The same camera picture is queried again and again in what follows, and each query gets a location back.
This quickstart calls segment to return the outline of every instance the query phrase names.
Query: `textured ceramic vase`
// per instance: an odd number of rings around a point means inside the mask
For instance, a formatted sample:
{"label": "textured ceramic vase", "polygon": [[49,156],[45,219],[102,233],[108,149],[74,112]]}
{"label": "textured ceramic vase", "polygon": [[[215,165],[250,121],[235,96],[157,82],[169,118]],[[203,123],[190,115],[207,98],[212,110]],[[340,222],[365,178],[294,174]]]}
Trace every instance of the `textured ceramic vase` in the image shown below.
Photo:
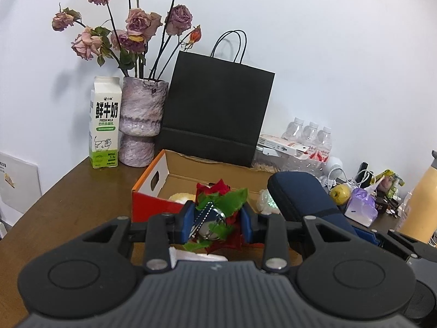
{"label": "textured ceramic vase", "polygon": [[153,138],[161,131],[168,83],[126,77],[120,109],[119,160],[129,166],[148,166],[154,156]]}
{"label": "textured ceramic vase", "polygon": [[120,131],[135,137],[157,136],[167,89],[166,81],[124,78]]}

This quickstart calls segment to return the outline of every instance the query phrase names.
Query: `milk carton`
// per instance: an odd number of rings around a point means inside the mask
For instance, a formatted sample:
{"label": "milk carton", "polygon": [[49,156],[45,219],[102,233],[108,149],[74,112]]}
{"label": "milk carton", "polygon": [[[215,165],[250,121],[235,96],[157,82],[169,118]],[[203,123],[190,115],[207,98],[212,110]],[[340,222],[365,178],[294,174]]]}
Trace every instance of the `milk carton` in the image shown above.
{"label": "milk carton", "polygon": [[120,78],[96,76],[90,103],[90,160],[93,168],[118,165]]}

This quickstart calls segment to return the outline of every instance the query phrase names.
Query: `beige tumbler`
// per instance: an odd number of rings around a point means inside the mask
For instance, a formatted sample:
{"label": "beige tumbler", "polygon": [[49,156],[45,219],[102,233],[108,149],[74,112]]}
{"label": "beige tumbler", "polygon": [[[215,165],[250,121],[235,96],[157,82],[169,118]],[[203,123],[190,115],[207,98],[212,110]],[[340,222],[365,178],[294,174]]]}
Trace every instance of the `beige tumbler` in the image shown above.
{"label": "beige tumbler", "polygon": [[414,188],[408,201],[408,216],[399,232],[428,243],[437,228],[437,152],[431,167]]}

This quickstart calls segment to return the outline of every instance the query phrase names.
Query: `bag handle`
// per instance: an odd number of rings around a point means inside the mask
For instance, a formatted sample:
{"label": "bag handle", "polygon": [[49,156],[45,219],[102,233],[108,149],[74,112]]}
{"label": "bag handle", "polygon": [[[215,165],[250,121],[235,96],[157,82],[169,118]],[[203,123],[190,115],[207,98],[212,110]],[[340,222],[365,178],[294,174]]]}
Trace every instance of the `bag handle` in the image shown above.
{"label": "bag handle", "polygon": [[238,35],[238,38],[239,38],[239,40],[240,40],[240,45],[239,45],[239,47],[238,47],[238,52],[237,52],[237,55],[235,56],[235,58],[234,58],[234,62],[237,60],[237,57],[238,57],[238,54],[240,53],[240,50],[241,50],[241,36],[240,36],[240,33],[239,32],[241,32],[241,33],[243,33],[244,34],[244,39],[245,39],[245,42],[244,42],[244,48],[243,48],[243,53],[241,54],[241,58],[240,58],[240,64],[243,62],[243,57],[244,57],[244,54],[245,54],[245,52],[246,52],[246,47],[247,47],[247,34],[243,31],[243,30],[230,30],[230,31],[227,31],[227,32],[225,32],[225,33],[223,33],[221,36],[220,36],[220,38],[217,40],[217,42],[215,43],[215,46],[214,46],[214,48],[212,49],[212,52],[211,52],[211,57],[213,58],[214,57],[214,54],[215,54],[215,50],[217,49],[217,47],[218,47],[218,45],[220,44],[220,42],[222,41],[222,40],[224,40],[227,36],[229,36],[231,33],[236,33],[237,35]]}

